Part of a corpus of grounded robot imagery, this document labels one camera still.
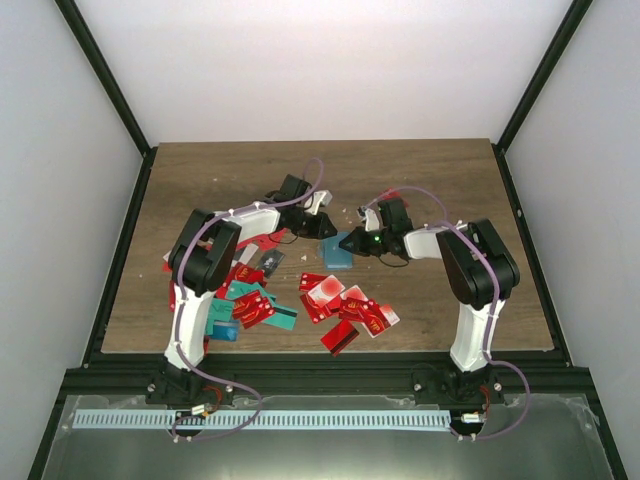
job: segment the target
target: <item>metal frame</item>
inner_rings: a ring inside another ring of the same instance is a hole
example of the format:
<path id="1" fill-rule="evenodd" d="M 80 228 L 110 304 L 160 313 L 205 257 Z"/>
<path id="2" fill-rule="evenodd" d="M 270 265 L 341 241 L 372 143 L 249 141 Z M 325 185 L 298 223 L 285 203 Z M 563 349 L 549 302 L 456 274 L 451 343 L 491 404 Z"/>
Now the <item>metal frame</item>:
<path id="1" fill-rule="evenodd" d="M 82 368 L 70 369 L 65 374 L 36 454 L 29 475 L 30 479 L 39 479 L 44 472 L 67 396 L 146 395 L 150 379 L 157 372 L 158 365 L 162 360 L 162 354 L 101 353 L 104 333 L 111 315 L 157 147 L 152 149 L 147 143 L 75 2 L 73 0 L 56 0 L 56 3 L 138 147 L 143 162 L 85 351 L 84 365 Z M 627 476 L 589 370 L 571 365 L 566 341 L 505 159 L 505 152 L 524 123 L 528 112 L 590 4 L 591 0 L 573 1 L 503 135 L 498 144 L 493 145 L 496 162 L 554 345 L 553 350 L 546 352 L 495 352 L 494 357 L 518 365 L 527 375 L 534 393 L 584 394 L 591 410 L 600 419 L 598 432 L 615 478 L 623 479 Z M 319 354 L 212 354 L 205 358 L 200 368 L 219 377 L 249 384 L 264 395 L 400 394 L 414 395 L 416 402 L 420 404 L 433 404 L 435 397 L 432 394 L 427 391 L 415 392 L 413 385 L 420 375 L 422 366 L 428 364 L 436 366 L 436 368 L 438 365 L 444 367 L 448 360 L 447 352 L 353 353 L 343 354 L 338 358 L 329 358 Z M 503 385 L 504 393 L 521 393 L 523 391 L 520 379 L 510 370 L 498 368 L 496 374 Z M 439 405 L 445 409 L 461 408 L 460 404 L 446 404 L 446 402 L 439 402 Z"/>

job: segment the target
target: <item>wooden table surface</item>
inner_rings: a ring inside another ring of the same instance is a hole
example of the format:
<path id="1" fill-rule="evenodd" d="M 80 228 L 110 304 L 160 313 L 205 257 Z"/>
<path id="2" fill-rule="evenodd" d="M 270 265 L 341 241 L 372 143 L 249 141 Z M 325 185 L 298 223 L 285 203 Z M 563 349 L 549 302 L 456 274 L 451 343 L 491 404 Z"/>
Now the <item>wooden table surface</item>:
<path id="1" fill-rule="evenodd" d="M 103 352 L 161 352 L 166 348 L 172 313 L 167 300 L 170 275 L 162 272 L 162 256 L 172 248 L 195 207 L 225 210 L 246 205 L 278 188 L 287 173 L 301 175 L 306 161 L 314 156 L 324 160 L 321 188 L 333 194 L 326 211 L 339 231 L 350 231 L 358 224 L 356 207 L 400 185 L 416 185 L 436 194 L 453 222 L 490 218 L 521 270 L 521 283 L 497 325 L 494 348 L 552 348 L 491 146 L 487 140 L 472 139 L 161 145 Z M 439 207 L 427 196 L 415 192 L 403 196 L 410 204 L 414 226 L 442 218 Z M 281 245 L 286 258 L 267 286 L 278 296 L 278 303 L 299 309 L 292 332 L 257 325 L 242 330 L 237 342 L 216 341 L 211 348 L 218 352 L 326 352 L 320 338 L 337 319 L 313 325 L 297 289 L 302 272 L 325 273 L 317 256 L 318 244 L 298 239 Z M 394 257 L 386 260 L 399 261 Z M 354 268 L 336 275 L 346 286 L 359 285 L 378 303 L 391 304 L 401 319 L 376 339 L 361 332 L 345 352 L 450 347 L 458 303 L 441 261 L 419 260 L 405 268 L 389 268 L 375 258 L 354 257 Z"/>

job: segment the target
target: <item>white panel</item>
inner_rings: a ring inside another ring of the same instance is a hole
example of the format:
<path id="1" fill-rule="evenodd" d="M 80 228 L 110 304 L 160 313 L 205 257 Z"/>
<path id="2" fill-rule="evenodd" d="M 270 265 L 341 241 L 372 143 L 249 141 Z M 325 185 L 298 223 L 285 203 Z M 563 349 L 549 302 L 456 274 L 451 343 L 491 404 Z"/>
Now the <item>white panel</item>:
<path id="1" fill-rule="evenodd" d="M 79 365 L 140 156 L 52 1 L 0 3 L 0 476 Z"/>
<path id="2" fill-rule="evenodd" d="M 640 478 L 640 3 L 594 2 L 508 152 L 575 362 Z"/>
<path id="3" fill-rule="evenodd" d="M 152 143 L 497 141 L 569 0 L 78 0 Z"/>

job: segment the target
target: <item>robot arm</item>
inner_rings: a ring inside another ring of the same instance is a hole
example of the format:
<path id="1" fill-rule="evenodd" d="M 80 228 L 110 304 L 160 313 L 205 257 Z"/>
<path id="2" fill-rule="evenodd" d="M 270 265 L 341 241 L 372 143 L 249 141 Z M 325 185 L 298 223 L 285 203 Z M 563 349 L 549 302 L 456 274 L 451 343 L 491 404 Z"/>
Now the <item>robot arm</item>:
<path id="1" fill-rule="evenodd" d="M 491 330 L 486 332 L 493 299 L 493 284 L 488 272 L 464 242 L 448 229 L 425 227 L 414 230 L 401 199 L 381 201 L 378 207 L 383 227 L 379 228 L 372 209 L 361 208 L 359 213 L 364 227 L 356 227 L 340 246 L 362 256 L 392 253 L 407 261 L 442 259 L 451 290 L 460 302 L 451 359 L 462 373 L 484 368 L 487 360 L 483 352 L 485 349 L 490 351 L 497 319 L 493 319 Z M 458 223 L 456 228 L 484 253 L 496 273 L 500 285 L 500 300 L 494 313 L 497 317 L 511 290 L 520 281 L 518 267 L 489 220 Z"/>
<path id="2" fill-rule="evenodd" d="M 207 212 L 196 209 L 187 220 L 178 241 L 169 255 L 172 280 L 175 283 L 176 301 L 182 307 L 179 338 L 181 349 L 192 365 L 198 365 L 204 357 L 203 340 L 209 307 L 215 291 L 225 281 L 234 264 L 236 245 L 257 235 L 270 234 L 288 228 L 303 238 L 327 238 L 336 235 L 337 230 L 320 207 L 331 201 L 331 194 L 316 191 L 304 204 L 278 207 L 278 203 L 293 200 L 303 195 L 311 185 L 304 180 L 287 175 L 282 186 L 270 192 L 255 210 L 242 211 L 214 224 L 193 249 L 184 268 L 182 281 L 186 289 L 186 299 L 178 285 L 178 268 L 187 247 L 202 226 L 221 212 Z M 176 320 L 180 308 L 176 308 L 169 345 L 165 350 L 168 362 L 179 368 L 188 366 L 178 355 L 174 342 Z"/>

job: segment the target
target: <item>card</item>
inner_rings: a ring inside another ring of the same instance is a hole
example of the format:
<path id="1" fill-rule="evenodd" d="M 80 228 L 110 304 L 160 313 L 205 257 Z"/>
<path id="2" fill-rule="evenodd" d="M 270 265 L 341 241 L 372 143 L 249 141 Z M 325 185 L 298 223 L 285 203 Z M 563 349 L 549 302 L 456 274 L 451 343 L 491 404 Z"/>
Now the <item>card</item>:
<path id="1" fill-rule="evenodd" d="M 353 254 L 340 248 L 340 242 L 349 235 L 348 232 L 339 232 L 333 237 L 322 241 L 322 258 L 327 270 L 349 270 L 353 268 Z"/>
<path id="2" fill-rule="evenodd" d="M 225 295 L 225 298 L 227 300 L 236 300 L 242 297 L 243 295 L 246 295 L 247 293 L 255 292 L 255 291 L 260 292 L 260 295 L 262 295 L 263 297 L 269 298 L 272 302 L 275 302 L 276 300 L 276 296 L 270 293 L 267 293 L 260 284 L 258 283 L 249 284 L 249 283 L 239 282 L 237 280 L 233 280 L 231 282 L 231 285 L 229 285 L 229 288 L 227 289 L 227 294 Z"/>
<path id="3" fill-rule="evenodd" d="M 263 287 L 266 286 L 263 277 L 264 273 L 260 272 L 260 274 L 253 275 L 254 273 L 255 270 L 253 268 L 247 267 L 241 262 L 236 263 L 233 267 L 231 267 L 231 270 L 229 270 L 229 274 L 227 275 L 227 278 L 225 279 L 222 286 L 216 290 L 215 296 L 218 298 L 226 298 L 229 286 L 234 280 L 243 283 L 260 283 Z"/>
<path id="4" fill-rule="evenodd" d="M 298 311 L 278 304 L 273 304 L 273 309 L 275 310 L 275 313 L 265 319 L 262 323 L 282 328 L 284 330 L 293 330 L 293 327 L 296 324 Z"/>
<path id="5" fill-rule="evenodd" d="M 300 286 L 298 290 L 301 292 L 308 292 L 313 287 L 318 285 L 322 280 L 327 278 L 326 275 L 316 275 L 315 273 L 303 273 L 300 276 Z"/>
<path id="6" fill-rule="evenodd" d="M 360 300 L 357 298 L 344 298 L 340 302 L 340 311 L 338 312 L 338 318 L 340 320 L 349 320 L 351 322 L 363 323 L 364 320 L 360 315 L 360 310 L 365 306 L 367 306 L 367 300 Z"/>
<path id="7" fill-rule="evenodd" d="M 335 275 L 329 275 L 319 284 L 313 287 L 307 295 L 309 299 L 318 307 L 324 307 L 327 303 L 339 296 L 344 290 L 344 285 L 340 283 Z"/>
<path id="8" fill-rule="evenodd" d="M 214 298 L 211 300 L 211 306 L 207 314 L 206 334 L 211 336 L 213 327 L 216 322 L 231 322 L 231 314 L 233 313 L 234 303 L 228 300 Z"/>
<path id="9" fill-rule="evenodd" d="M 260 257 L 258 265 L 256 265 L 256 270 L 262 270 L 264 272 L 264 278 L 269 278 L 274 274 L 282 260 L 284 260 L 284 253 L 272 248 Z"/>
<path id="10" fill-rule="evenodd" d="M 331 355 L 335 357 L 358 335 L 358 331 L 349 321 L 341 320 L 338 325 L 322 337 L 321 342 L 327 347 L 327 350 L 331 352 Z"/>
<path id="11" fill-rule="evenodd" d="M 238 297 L 233 305 L 233 311 L 231 316 L 236 320 L 240 320 L 240 317 L 247 312 L 250 312 L 256 305 L 264 303 L 266 299 L 260 295 L 260 292 L 249 292 L 246 295 Z"/>
<path id="12" fill-rule="evenodd" d="M 264 299 L 263 303 L 254 305 L 247 310 L 238 320 L 242 323 L 242 326 L 247 329 L 254 325 L 266 320 L 275 313 L 274 308 L 269 303 L 269 300 Z"/>
<path id="13" fill-rule="evenodd" d="M 331 312 L 328 311 L 328 309 L 318 307 L 316 304 L 314 304 L 306 293 L 300 296 L 300 301 L 302 302 L 302 305 L 309 314 L 309 318 L 311 318 L 311 321 L 313 323 L 320 323 L 321 321 L 329 318 L 332 315 Z"/>
<path id="14" fill-rule="evenodd" d="M 362 323 L 364 323 L 367 332 L 371 337 L 375 338 L 382 332 L 395 325 L 400 321 L 400 318 L 389 305 L 378 305 L 373 300 L 369 300 L 360 310 L 359 314 L 362 317 Z"/>
<path id="15" fill-rule="evenodd" d="M 340 298 L 355 298 L 356 300 L 364 300 L 365 302 L 369 300 L 367 296 L 364 294 L 360 287 L 354 285 L 353 287 L 347 288 L 344 292 L 340 294 Z"/>
<path id="16" fill-rule="evenodd" d="M 222 340 L 223 342 L 235 342 L 238 340 L 238 330 L 240 322 L 231 319 L 229 322 L 214 322 L 208 334 L 211 340 Z"/>

